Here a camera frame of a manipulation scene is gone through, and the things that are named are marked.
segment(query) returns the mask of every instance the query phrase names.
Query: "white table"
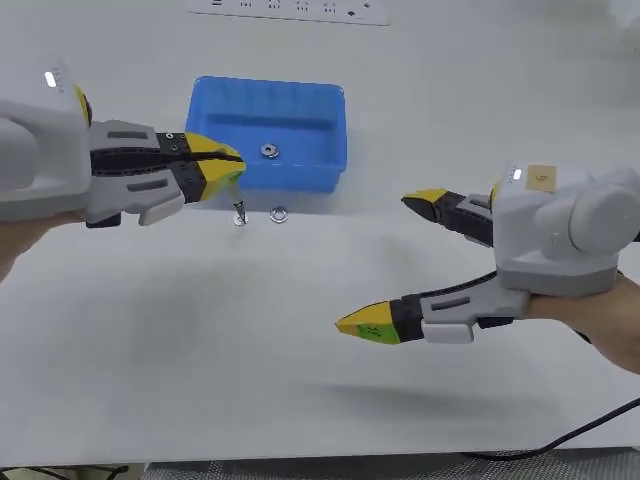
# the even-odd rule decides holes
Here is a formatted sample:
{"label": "white table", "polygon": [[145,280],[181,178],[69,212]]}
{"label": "white table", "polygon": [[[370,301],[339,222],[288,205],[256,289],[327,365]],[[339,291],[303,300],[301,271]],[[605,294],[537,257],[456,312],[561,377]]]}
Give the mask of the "white table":
{"label": "white table", "polygon": [[[287,199],[283,225],[256,212],[238,229],[209,208],[48,235],[0,289],[0,464],[524,449],[640,395],[549,321],[462,347],[335,330],[361,305],[493,268],[403,193],[483,192],[511,159],[600,173],[640,151],[640,60],[603,13],[388,3],[386,29],[196,16],[177,0],[3,3],[2,55],[60,52],[98,119],[181,129],[204,74],[331,82],[351,154],[339,191]],[[622,268],[640,276],[639,248]],[[570,446],[640,445],[639,427],[630,413]]]}

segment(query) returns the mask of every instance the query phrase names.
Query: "electrical outlet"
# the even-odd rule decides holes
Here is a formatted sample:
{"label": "electrical outlet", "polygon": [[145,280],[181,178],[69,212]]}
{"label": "electrical outlet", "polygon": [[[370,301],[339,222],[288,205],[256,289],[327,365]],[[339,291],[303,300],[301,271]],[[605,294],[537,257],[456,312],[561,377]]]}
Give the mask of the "electrical outlet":
{"label": "electrical outlet", "polygon": [[309,11],[309,2],[304,0],[296,0],[296,10],[298,12],[306,13]]}
{"label": "electrical outlet", "polygon": [[338,6],[336,5],[336,2],[324,2],[322,8],[324,9],[324,13],[327,13],[329,15],[335,15],[338,12]]}
{"label": "electrical outlet", "polygon": [[389,25],[382,0],[185,0],[193,13]]}

